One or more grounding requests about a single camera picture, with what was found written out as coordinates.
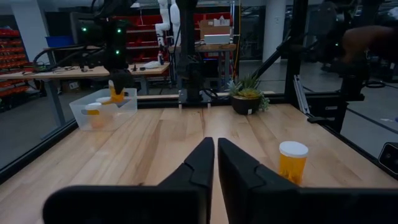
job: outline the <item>succulent plant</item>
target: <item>succulent plant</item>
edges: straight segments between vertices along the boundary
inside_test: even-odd
[[[240,79],[239,82],[242,84],[243,88],[257,89],[260,85],[258,78],[252,77],[251,75],[246,75],[244,78]]]
[[[261,91],[253,88],[244,88],[238,92],[238,96],[245,97],[247,99],[258,99],[262,95]]]
[[[228,91],[230,96],[238,96],[240,98],[253,100],[260,98],[260,106],[259,108],[263,111],[268,110],[269,99],[265,98],[262,91],[257,90],[260,82],[256,77],[252,77],[250,75],[241,79],[238,84],[235,84],[234,81],[230,81],[228,83]]]
[[[238,83],[237,85],[235,85],[235,82],[231,80],[228,83],[227,90],[231,96],[236,96],[236,95],[238,95],[238,92],[241,87],[242,87],[242,83]]]

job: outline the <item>gray floor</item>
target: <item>gray floor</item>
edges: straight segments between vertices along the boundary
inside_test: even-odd
[[[261,62],[241,62],[240,75],[252,74]],[[334,91],[340,88],[341,79],[338,75],[327,74],[320,70],[320,64],[303,64],[301,69],[302,83],[313,91]],[[285,88],[286,64],[274,64],[261,77],[260,88],[264,91],[283,93]],[[177,94],[176,89],[165,87],[150,89],[150,95]],[[68,93],[60,96],[66,119],[73,115],[69,103],[89,94],[90,92]],[[398,89],[365,88],[364,102],[351,102],[349,108],[363,114],[374,122],[381,123],[398,131],[398,123],[385,121],[394,120],[398,116]],[[0,113],[2,130],[0,135],[0,168],[4,167],[20,155],[41,142],[55,128],[55,122],[47,103],[47,98],[36,98],[18,108]],[[398,135],[347,111],[342,135],[377,157],[385,142],[397,141]]]

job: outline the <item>wooden board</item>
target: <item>wooden board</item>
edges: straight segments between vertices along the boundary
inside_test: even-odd
[[[145,76],[157,76],[163,74],[166,69],[169,68],[170,63],[165,62],[164,65],[159,68],[146,69],[144,71],[140,71],[139,68],[142,67],[143,63],[137,63],[137,71],[133,72],[131,69],[134,68],[134,65],[130,65],[129,69],[132,75],[145,75]],[[88,72],[82,72],[78,67],[73,67],[72,70],[65,70],[64,68],[60,68],[54,72],[43,72],[43,73],[25,73],[22,72],[0,75],[1,79],[18,79],[18,78],[91,78],[91,77],[105,77],[108,76],[109,72],[104,67],[95,67],[89,69]]]
[[[0,220],[42,223],[46,198],[68,185],[157,185],[204,137],[228,138],[277,170],[279,144],[310,149],[303,186],[396,188],[398,181],[291,105],[271,105],[250,116],[230,106],[139,110],[117,131],[75,130],[0,185]],[[228,223],[215,161],[211,222]]]
[[[275,94],[273,91],[263,91],[263,94]],[[218,96],[228,96],[229,93],[217,93]],[[146,95],[146,96],[137,96],[138,100],[164,100],[164,99],[177,99],[178,94],[175,95]]]
[[[177,51],[181,50],[181,46],[177,46]],[[219,52],[236,50],[236,44],[208,44],[196,46],[197,52]],[[169,52],[174,52],[174,46],[169,47]]]

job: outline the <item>black plant pot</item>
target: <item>black plant pot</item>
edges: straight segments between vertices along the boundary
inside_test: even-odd
[[[234,110],[241,115],[254,114],[260,106],[261,99],[239,99],[234,96],[231,97],[231,103]]]

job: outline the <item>plastic container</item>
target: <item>plastic container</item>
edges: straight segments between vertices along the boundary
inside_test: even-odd
[[[75,45],[72,36],[46,37],[49,47],[65,47]]]
[[[300,185],[303,178],[308,147],[295,141],[282,142],[279,145],[279,175]]]
[[[90,103],[85,108],[86,114],[89,116],[89,122],[93,129],[101,129],[106,125],[107,122],[110,121],[107,119],[108,116],[102,116],[102,114],[100,114],[101,107],[101,103]]]
[[[95,100],[97,103],[101,103],[102,105],[108,105],[112,103],[112,98],[110,96],[101,97]]]
[[[91,125],[92,115],[88,114],[86,106],[94,103],[96,99],[109,97],[109,89],[99,90],[69,104],[70,109],[79,125],[84,131],[114,131],[124,124],[132,115],[137,113],[137,89],[124,89],[128,96],[121,103],[102,105],[98,108],[99,114],[106,118],[107,122],[101,128],[93,128]]]

